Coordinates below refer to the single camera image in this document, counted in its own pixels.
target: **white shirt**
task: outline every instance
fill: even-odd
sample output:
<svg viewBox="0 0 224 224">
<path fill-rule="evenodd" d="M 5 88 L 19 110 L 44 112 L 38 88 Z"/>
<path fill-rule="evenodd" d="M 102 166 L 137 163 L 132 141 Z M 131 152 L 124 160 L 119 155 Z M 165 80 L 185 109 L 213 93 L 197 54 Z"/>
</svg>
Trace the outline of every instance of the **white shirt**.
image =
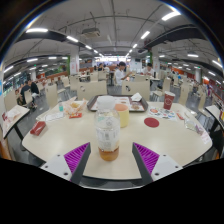
<svg viewBox="0 0 224 224">
<path fill-rule="evenodd" d="M 151 68 L 150 71 L 148 71 L 148 68 L 145 67 L 145 68 L 143 69 L 143 74 L 145 75 L 146 73 L 150 73 L 150 74 L 154 77 L 154 70 L 153 70 L 152 68 Z"/>
<path fill-rule="evenodd" d="M 121 79 L 125 77 L 124 71 L 120 71 L 120 69 L 117 69 L 115 72 L 115 77 L 116 77 L 117 84 L 119 86 L 122 86 L 123 80 L 121 80 Z"/>
<path fill-rule="evenodd" d="M 109 72 L 110 72 L 110 68 L 109 68 L 109 67 L 105 67 L 105 68 L 104 68 L 104 71 L 106 71 L 106 72 L 109 73 Z"/>
</svg>

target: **white table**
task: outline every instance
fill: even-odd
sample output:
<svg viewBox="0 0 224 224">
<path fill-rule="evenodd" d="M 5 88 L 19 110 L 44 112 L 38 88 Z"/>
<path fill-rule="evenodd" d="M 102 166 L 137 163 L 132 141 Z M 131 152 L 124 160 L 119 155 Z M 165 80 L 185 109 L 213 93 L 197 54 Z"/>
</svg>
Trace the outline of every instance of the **white table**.
<svg viewBox="0 0 224 224">
<path fill-rule="evenodd" d="M 163 107 L 161 102 L 148 102 L 148 104 Z M 171 109 L 179 110 L 183 116 L 184 112 L 187 112 L 187 109 L 180 104 L 173 104 Z M 58 106 L 56 106 L 52 113 L 58 111 Z M 160 126 L 150 128 L 144 124 L 147 112 L 130 113 L 129 125 L 121 129 L 119 156 L 116 160 L 107 162 L 99 155 L 94 115 L 94 112 L 90 112 L 86 108 L 82 118 L 69 119 L 65 117 L 48 122 L 39 136 L 28 133 L 22 144 L 35 156 L 48 161 L 57 153 L 66 154 L 76 147 L 90 142 L 91 154 L 83 175 L 113 180 L 141 178 L 132 154 L 133 142 L 148 147 L 158 154 L 168 154 L 181 166 L 199 158 L 212 146 L 211 141 L 204 144 L 196 132 L 186 129 L 184 121 L 179 118 L 177 118 L 177 122 L 158 119 Z M 190 115 L 190 119 L 200 125 L 194 116 Z"/>
<path fill-rule="evenodd" d="M 30 112 L 30 110 L 25 107 L 19 106 L 19 105 L 16 105 L 12 109 L 18 110 L 20 112 L 20 114 L 18 116 L 16 116 L 15 119 L 13 120 L 13 122 L 11 123 L 10 127 L 8 128 L 8 131 L 4 135 L 4 139 L 7 138 L 8 134 L 11 132 L 11 130 L 13 128 L 15 128 L 15 131 L 18 134 L 19 138 L 21 140 L 23 140 L 23 135 L 21 134 L 17 124 Z"/>
</svg>

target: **red lid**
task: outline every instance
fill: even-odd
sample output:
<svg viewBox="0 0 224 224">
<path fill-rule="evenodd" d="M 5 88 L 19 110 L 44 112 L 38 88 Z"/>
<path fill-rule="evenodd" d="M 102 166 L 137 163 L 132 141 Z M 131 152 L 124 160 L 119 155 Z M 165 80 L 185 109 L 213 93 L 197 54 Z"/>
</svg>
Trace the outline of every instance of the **red lid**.
<svg viewBox="0 0 224 224">
<path fill-rule="evenodd" d="M 146 118 L 144 123 L 151 128 L 156 128 L 159 126 L 159 121 L 155 118 Z"/>
</svg>

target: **dark hair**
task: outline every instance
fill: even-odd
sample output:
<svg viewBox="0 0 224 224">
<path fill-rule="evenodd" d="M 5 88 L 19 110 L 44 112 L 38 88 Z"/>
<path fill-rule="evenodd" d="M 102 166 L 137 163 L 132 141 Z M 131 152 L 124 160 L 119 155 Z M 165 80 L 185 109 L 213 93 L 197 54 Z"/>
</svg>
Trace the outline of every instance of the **dark hair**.
<svg viewBox="0 0 224 224">
<path fill-rule="evenodd" d="M 126 67 L 126 64 L 125 64 L 123 61 L 121 61 L 121 62 L 119 63 L 118 66 L 119 66 L 119 67 L 120 67 L 120 66 L 125 66 L 125 67 Z"/>
</svg>

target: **plastic cup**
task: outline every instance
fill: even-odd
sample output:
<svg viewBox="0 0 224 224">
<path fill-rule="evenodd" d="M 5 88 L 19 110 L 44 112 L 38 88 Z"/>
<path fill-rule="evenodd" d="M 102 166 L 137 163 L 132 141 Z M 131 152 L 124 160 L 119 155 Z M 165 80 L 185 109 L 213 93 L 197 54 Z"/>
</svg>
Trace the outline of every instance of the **plastic cup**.
<svg viewBox="0 0 224 224">
<path fill-rule="evenodd" d="M 164 109 L 170 110 L 174 97 L 175 97 L 174 93 L 165 91 L 164 106 L 163 106 Z"/>
</svg>

